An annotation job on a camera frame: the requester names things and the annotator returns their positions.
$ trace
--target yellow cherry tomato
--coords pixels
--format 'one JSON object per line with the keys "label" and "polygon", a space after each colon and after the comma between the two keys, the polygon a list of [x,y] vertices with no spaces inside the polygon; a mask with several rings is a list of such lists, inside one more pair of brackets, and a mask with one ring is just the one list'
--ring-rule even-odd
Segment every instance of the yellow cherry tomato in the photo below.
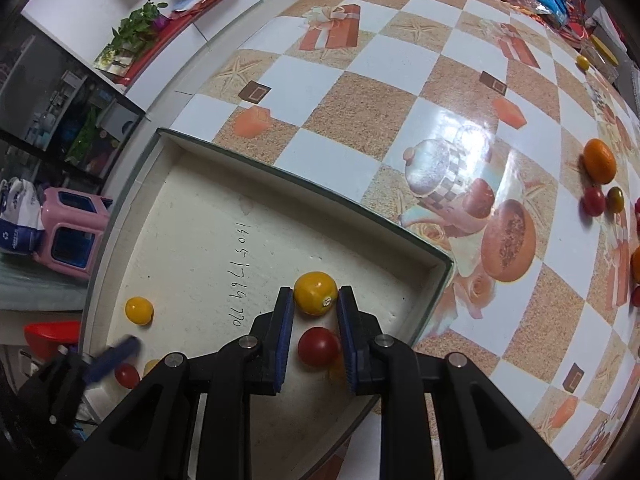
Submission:
{"label": "yellow cherry tomato", "polygon": [[625,208],[625,196],[618,186],[609,189],[607,193],[607,207],[612,213],[620,213]]}
{"label": "yellow cherry tomato", "polygon": [[575,58],[575,63],[578,66],[578,68],[580,68],[580,70],[584,70],[585,72],[591,66],[591,63],[589,62],[589,60],[587,58],[585,58],[584,56],[576,57]]}
{"label": "yellow cherry tomato", "polygon": [[156,366],[159,362],[160,362],[160,359],[151,359],[151,361],[149,361],[145,365],[145,369],[142,372],[142,376],[144,377],[145,375],[147,375],[153,369],[153,367]]}
{"label": "yellow cherry tomato", "polygon": [[324,272],[308,272],[298,278],[293,286],[293,299],[302,312],[322,316],[335,304],[338,286]]}
{"label": "yellow cherry tomato", "polygon": [[347,384],[347,371],[341,355],[329,366],[329,381],[333,384]]}
{"label": "yellow cherry tomato", "polygon": [[124,313],[130,322],[136,325],[146,325],[154,316],[154,306],[147,298],[129,298],[124,307]]}

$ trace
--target yellow object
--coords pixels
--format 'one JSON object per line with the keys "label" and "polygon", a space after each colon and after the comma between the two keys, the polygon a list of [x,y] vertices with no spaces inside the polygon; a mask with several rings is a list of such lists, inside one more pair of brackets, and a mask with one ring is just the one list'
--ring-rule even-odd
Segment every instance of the yellow object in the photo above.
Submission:
{"label": "yellow object", "polygon": [[609,189],[607,193],[607,208],[613,214],[618,214],[625,208],[625,196],[618,186]]}
{"label": "yellow object", "polygon": [[584,145],[582,162],[596,184],[608,184],[616,176],[618,164],[609,147],[600,139],[591,139]]}
{"label": "yellow object", "polygon": [[347,371],[344,369],[342,354],[329,366],[329,381],[333,384],[347,384]]}
{"label": "yellow object", "polygon": [[602,54],[602,57],[604,57],[607,61],[609,61],[613,66],[619,65],[618,59],[616,58],[616,56],[613,55],[613,52],[609,50],[607,45],[602,43],[595,36],[591,36],[590,39],[591,39],[591,43],[593,43],[593,46],[598,50],[600,54]]}
{"label": "yellow object", "polygon": [[577,58],[575,58],[575,63],[580,68],[580,70],[584,70],[585,72],[591,66],[591,63],[589,62],[589,60],[584,56],[578,56]]}
{"label": "yellow object", "polygon": [[156,366],[159,362],[160,362],[160,359],[151,359],[151,361],[149,361],[145,365],[145,370],[142,372],[142,376],[144,377],[145,375],[147,375],[153,369],[153,367]]}
{"label": "yellow object", "polygon": [[308,272],[293,286],[293,299],[306,314],[322,316],[335,304],[338,287],[334,279],[324,272]]}
{"label": "yellow object", "polygon": [[129,298],[124,307],[124,313],[130,322],[136,325],[146,325],[154,317],[154,306],[147,298]]}

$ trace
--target table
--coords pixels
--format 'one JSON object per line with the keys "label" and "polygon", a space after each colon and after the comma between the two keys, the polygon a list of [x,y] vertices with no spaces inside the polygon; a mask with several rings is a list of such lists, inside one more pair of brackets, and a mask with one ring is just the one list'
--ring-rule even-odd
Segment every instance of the table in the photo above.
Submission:
{"label": "table", "polygon": [[[584,479],[640,380],[628,304],[640,122],[575,56],[497,0],[300,0],[212,74],[172,128],[450,251],[458,272],[417,349],[466,353]],[[612,219],[580,213],[579,157],[593,137],[618,162],[611,185],[627,206]],[[369,467],[376,417],[318,478]]]}

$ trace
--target orange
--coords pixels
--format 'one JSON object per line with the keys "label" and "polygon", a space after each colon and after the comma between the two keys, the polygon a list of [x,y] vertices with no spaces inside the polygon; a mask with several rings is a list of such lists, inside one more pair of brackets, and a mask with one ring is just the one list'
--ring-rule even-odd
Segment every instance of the orange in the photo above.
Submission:
{"label": "orange", "polygon": [[631,275],[636,283],[640,283],[640,247],[631,255]]}
{"label": "orange", "polygon": [[584,147],[583,162],[596,184],[608,184],[616,176],[618,165],[609,147],[600,139],[591,139]]}
{"label": "orange", "polygon": [[127,300],[124,313],[130,322],[136,325],[146,325],[153,319],[154,306],[147,298],[136,296]]}
{"label": "orange", "polygon": [[335,304],[338,286],[325,272],[308,272],[296,280],[293,299],[302,312],[312,316],[322,316]]}

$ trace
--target blue handle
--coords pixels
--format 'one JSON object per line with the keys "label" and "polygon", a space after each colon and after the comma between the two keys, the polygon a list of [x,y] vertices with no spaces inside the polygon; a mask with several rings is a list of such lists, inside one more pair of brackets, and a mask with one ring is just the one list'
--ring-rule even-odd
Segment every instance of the blue handle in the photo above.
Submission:
{"label": "blue handle", "polygon": [[107,348],[91,363],[82,377],[84,382],[91,384],[102,380],[127,358],[140,352],[140,347],[140,339],[132,335],[126,336],[116,346]]}

